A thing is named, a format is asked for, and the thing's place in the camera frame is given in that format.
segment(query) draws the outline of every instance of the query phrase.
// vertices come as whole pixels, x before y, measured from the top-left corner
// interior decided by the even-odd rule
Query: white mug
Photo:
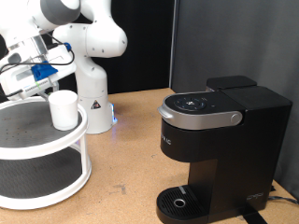
[[[73,91],[56,91],[49,96],[54,128],[67,131],[78,124],[78,96]]]

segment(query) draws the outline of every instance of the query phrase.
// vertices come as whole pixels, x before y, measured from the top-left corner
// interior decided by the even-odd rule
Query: cable
[[[282,197],[279,197],[279,196],[270,196],[270,197],[268,198],[268,201],[273,201],[273,200],[287,200],[287,201],[289,201],[290,203],[299,204],[298,201],[296,201],[295,199],[290,199],[290,198],[282,198]]]
[[[58,43],[63,44],[61,41],[59,41],[58,39],[56,39],[54,36],[50,35],[49,33],[47,33],[47,35],[49,37],[51,37],[52,39],[56,40]]]
[[[71,49],[70,50],[71,51],[71,53],[73,54],[73,59],[72,59],[72,61],[71,62],[69,62],[69,63],[6,63],[5,65],[3,65],[1,68],[0,68],[0,75],[2,74],[2,73],[4,73],[5,71],[7,71],[7,70],[5,70],[5,71],[2,71],[5,67],[7,67],[7,66],[10,66],[10,65],[20,65],[20,64],[33,64],[33,65],[36,65],[36,64],[49,64],[49,65],[69,65],[69,64],[71,64],[73,61],[75,61],[75,54],[74,54],[74,52],[73,52],[73,50]]]
[[[59,41],[58,39],[56,39],[54,36],[52,36],[52,35],[49,35],[51,38],[53,38],[54,40],[56,40],[58,43],[59,43],[59,45],[64,45],[64,43],[62,43],[61,41]],[[69,64],[71,64],[73,61],[75,61],[75,53],[74,53],[74,51],[72,50],[72,49],[70,49],[69,51],[71,51],[71,53],[72,53],[72,55],[73,55],[73,58],[72,58],[72,60],[69,62],[69,63],[6,63],[6,64],[4,64],[1,68],[0,68],[0,75],[2,74],[2,73],[4,73],[4,72],[6,72],[7,70],[9,70],[9,69],[11,69],[11,68],[14,68],[14,67],[16,67],[16,66],[18,66],[18,65],[20,65],[20,64],[31,64],[31,65],[36,65],[36,64],[47,64],[47,65],[69,65]],[[5,68],[5,67],[7,67],[7,66],[10,66],[10,65],[14,65],[14,66],[12,66],[12,67],[9,67],[8,69],[6,69],[5,71],[3,71],[3,69]],[[10,97],[10,96],[13,96],[13,95],[16,95],[16,94],[18,94],[18,93],[21,93],[21,92],[23,92],[23,90],[18,90],[18,91],[15,91],[15,92],[12,92],[11,94],[9,94],[9,95],[5,95],[2,91],[0,91],[0,95],[2,95],[2,96],[6,96],[6,97]]]

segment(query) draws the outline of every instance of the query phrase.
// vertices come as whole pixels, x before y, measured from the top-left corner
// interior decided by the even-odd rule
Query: coffee maker button
[[[175,101],[175,105],[181,105],[181,104],[182,104],[182,100],[181,99]]]
[[[242,120],[242,117],[238,114],[233,114],[231,117],[232,124],[237,124]]]
[[[199,106],[200,106],[201,109],[203,109],[203,108],[206,107],[206,104],[205,103],[201,103],[201,104],[199,104]]]

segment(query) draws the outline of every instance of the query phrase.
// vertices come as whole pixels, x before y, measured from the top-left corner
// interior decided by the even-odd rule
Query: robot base
[[[78,103],[87,112],[89,127],[86,133],[104,133],[113,126],[112,104],[107,95],[94,98],[79,96]]]

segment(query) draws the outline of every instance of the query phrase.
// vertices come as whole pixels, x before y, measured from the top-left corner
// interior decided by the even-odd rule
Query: coffee machine lid
[[[256,86],[256,81],[244,76],[211,77],[206,81],[207,91],[221,91]]]
[[[176,93],[158,108],[163,120],[185,130],[206,130],[238,125],[245,108],[220,91]]]

